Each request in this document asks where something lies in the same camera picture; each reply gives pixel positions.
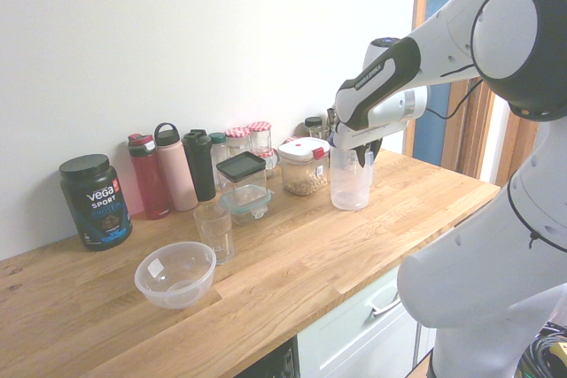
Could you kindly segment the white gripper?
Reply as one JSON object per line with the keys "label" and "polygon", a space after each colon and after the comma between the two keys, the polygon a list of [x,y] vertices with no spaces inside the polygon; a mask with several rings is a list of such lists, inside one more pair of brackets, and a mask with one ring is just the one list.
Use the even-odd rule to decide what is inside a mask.
{"label": "white gripper", "polygon": [[406,121],[401,121],[381,127],[353,130],[348,127],[346,123],[337,121],[331,128],[330,144],[340,150],[351,150],[365,145],[366,164],[373,166],[382,146],[382,138],[404,130],[407,125],[408,123]]}

